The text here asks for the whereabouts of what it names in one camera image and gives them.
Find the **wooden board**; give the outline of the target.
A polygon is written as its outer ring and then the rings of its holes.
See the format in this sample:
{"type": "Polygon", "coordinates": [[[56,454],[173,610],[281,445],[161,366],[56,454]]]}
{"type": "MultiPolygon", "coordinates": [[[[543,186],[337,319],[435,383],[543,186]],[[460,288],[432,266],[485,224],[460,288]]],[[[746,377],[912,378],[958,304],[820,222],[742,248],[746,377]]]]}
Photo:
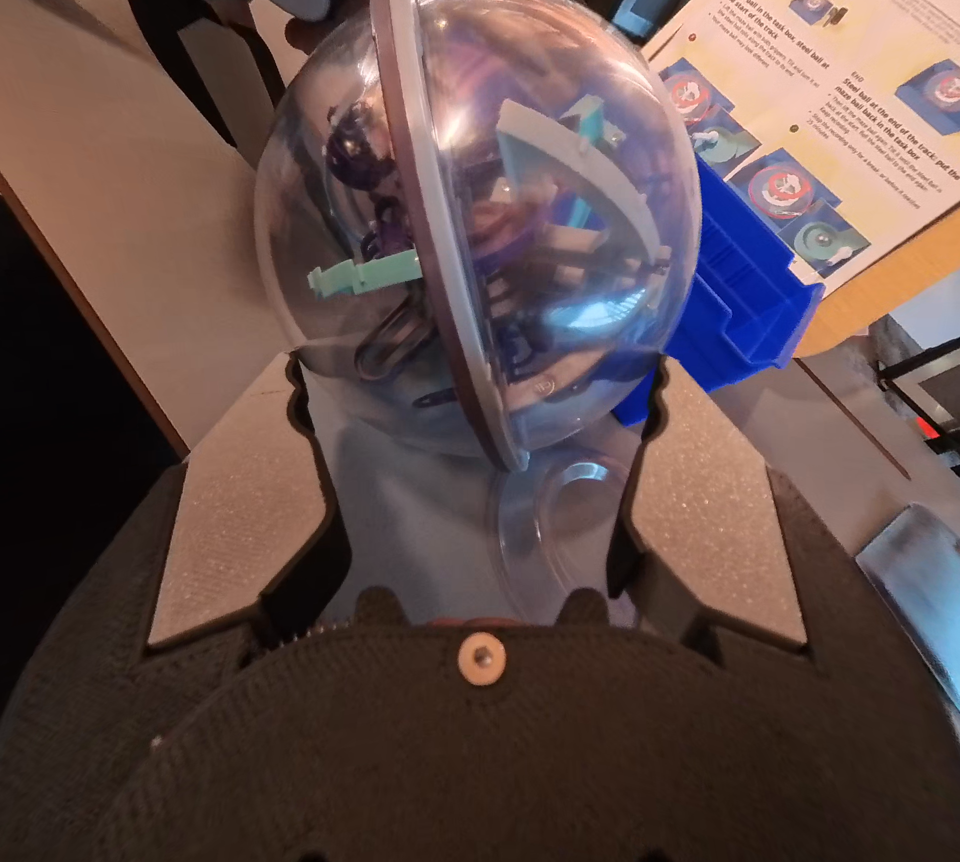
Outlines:
{"type": "Polygon", "coordinates": [[[958,267],[959,208],[955,207],[828,294],[798,341],[794,357],[834,348],[958,267]]]}

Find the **printed instruction sheet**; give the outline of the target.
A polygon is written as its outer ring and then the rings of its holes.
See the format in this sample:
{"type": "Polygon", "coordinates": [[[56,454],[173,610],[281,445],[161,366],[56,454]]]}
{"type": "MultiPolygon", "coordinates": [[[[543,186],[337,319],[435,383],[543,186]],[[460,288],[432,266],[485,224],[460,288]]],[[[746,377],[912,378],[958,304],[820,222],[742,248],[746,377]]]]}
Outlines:
{"type": "Polygon", "coordinates": [[[643,52],[825,295],[958,207],[959,0],[690,0],[643,52]]]}

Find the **blue plastic bin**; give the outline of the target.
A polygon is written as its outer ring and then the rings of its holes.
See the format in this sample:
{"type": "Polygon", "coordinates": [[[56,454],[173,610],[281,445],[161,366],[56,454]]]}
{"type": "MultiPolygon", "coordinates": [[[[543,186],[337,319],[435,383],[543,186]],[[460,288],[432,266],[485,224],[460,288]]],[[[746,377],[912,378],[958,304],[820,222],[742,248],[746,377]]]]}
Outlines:
{"type": "Polygon", "coordinates": [[[790,270],[786,245],[703,160],[701,244],[685,308],[666,352],[707,392],[792,358],[822,288],[790,270]]]}

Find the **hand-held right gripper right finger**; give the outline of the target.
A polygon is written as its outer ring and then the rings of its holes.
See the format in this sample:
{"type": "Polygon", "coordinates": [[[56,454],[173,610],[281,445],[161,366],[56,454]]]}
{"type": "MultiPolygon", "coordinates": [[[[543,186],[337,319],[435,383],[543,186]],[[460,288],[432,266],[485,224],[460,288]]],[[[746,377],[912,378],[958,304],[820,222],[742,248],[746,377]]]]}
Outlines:
{"type": "Polygon", "coordinates": [[[620,496],[606,596],[690,648],[719,629],[778,649],[809,641],[766,462],[670,356],[620,496]]]}

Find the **clear plastic ball stand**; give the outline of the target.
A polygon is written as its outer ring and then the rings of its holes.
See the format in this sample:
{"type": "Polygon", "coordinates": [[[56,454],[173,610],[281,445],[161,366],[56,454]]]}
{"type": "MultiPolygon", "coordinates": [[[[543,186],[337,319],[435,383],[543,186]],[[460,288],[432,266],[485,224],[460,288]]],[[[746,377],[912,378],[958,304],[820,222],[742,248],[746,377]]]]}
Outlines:
{"type": "Polygon", "coordinates": [[[489,508],[491,557],[515,614],[551,624],[571,592],[607,595],[606,560],[627,467],[596,450],[534,453],[503,473],[489,508]]]}

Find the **clear plastic maze ball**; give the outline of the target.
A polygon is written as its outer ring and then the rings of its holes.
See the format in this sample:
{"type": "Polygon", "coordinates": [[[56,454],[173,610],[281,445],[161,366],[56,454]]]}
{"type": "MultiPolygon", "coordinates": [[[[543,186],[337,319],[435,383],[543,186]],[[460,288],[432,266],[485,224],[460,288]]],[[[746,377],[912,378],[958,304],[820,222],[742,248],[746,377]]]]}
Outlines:
{"type": "Polygon", "coordinates": [[[287,88],[254,231],[346,412],[522,472],[654,369],[700,247],[664,82],[573,0],[368,0],[287,88]]]}

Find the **shiny grey flat plate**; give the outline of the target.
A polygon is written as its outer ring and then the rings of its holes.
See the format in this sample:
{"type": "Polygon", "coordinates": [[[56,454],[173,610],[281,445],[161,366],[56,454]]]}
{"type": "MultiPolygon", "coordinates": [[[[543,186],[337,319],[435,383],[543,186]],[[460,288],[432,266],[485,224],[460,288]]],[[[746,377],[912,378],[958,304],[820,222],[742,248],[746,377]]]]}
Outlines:
{"type": "Polygon", "coordinates": [[[958,533],[912,503],[854,559],[958,712],[958,533]]]}

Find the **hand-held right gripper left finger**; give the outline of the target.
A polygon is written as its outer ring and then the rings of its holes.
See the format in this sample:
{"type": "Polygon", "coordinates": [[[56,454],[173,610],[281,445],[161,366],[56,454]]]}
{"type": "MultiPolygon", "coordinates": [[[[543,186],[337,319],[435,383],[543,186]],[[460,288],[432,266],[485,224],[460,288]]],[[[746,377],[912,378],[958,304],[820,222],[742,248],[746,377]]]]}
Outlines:
{"type": "Polygon", "coordinates": [[[147,644],[239,623],[268,643],[319,620],[350,542],[295,354],[277,356],[186,461],[147,644]]]}

